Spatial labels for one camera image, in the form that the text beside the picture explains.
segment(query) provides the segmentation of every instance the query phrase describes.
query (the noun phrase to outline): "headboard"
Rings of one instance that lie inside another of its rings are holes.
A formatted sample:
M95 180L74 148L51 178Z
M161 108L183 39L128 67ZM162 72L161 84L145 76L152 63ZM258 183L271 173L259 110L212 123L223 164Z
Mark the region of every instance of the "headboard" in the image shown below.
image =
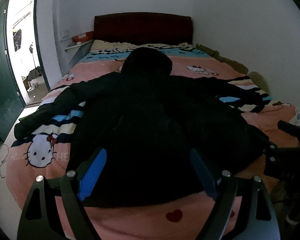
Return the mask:
M135 45L192 44L191 17L166 13L129 12L95 16L94 39Z

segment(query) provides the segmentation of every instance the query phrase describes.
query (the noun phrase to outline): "white label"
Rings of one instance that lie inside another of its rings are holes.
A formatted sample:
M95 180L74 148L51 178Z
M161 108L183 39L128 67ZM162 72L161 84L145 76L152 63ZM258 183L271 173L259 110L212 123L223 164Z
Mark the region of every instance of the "white label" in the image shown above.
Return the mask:
M81 38L84 38L85 36L86 36L86 34L83 33L83 34L78 35L78 38L81 39Z

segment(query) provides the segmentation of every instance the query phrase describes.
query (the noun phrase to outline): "jacket's right sleeve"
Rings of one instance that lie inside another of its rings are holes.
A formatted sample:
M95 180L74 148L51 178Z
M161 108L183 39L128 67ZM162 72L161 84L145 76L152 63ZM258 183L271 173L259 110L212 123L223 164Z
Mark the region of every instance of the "jacket's right sleeve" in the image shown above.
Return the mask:
M21 140L28 137L54 116L70 111L81 102L102 96L111 87L116 86L119 75L119 73L112 72L87 82L82 81L70 85L57 96L53 103L39 106L37 111L17 123L14 128L15 138Z

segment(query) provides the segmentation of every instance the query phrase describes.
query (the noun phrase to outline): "silver bolt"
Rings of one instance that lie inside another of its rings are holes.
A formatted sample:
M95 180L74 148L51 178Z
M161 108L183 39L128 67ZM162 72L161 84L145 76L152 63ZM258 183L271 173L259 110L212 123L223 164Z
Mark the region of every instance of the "silver bolt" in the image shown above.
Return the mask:
M70 177L70 178L74 177L75 176L75 171L68 171L67 176Z
M225 176L225 177L230 177L231 176L231 172L230 171L222 171L222 175Z
M43 176L42 176L42 175L39 175L39 176L37 176L37 177L35 178L35 180L36 180L37 182L43 181Z
M253 178L256 182L261 182L261 178L260 176L254 176Z

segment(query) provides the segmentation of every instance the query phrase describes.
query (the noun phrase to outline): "door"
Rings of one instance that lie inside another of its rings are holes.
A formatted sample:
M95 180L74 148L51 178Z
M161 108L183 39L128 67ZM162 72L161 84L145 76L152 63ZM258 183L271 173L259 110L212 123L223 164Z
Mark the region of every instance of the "door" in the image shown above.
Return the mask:
M20 92L16 86L14 76L6 55L6 9L8 1L5 0L0 5L0 139L7 138L13 124L24 108L24 103L20 98Z

